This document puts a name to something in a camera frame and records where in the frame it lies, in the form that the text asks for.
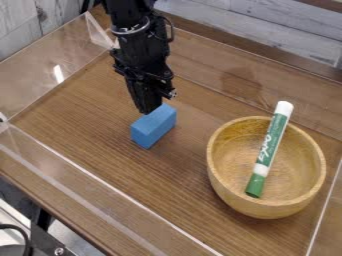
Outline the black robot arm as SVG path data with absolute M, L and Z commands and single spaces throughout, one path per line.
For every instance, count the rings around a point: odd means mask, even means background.
M 167 65 L 173 24 L 155 11 L 157 0 L 101 0 L 111 18 L 117 47 L 111 49 L 113 69 L 124 77 L 128 92 L 141 114 L 149 114 L 163 99 L 176 96 L 173 72 Z

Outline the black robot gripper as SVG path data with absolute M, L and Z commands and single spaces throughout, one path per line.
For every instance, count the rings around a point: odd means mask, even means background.
M 173 73 L 167 65 L 172 31 L 164 23 L 112 26 L 119 49 L 111 50 L 115 71 L 124 77 L 128 92 L 140 113 L 149 114 L 163 99 L 176 95 Z

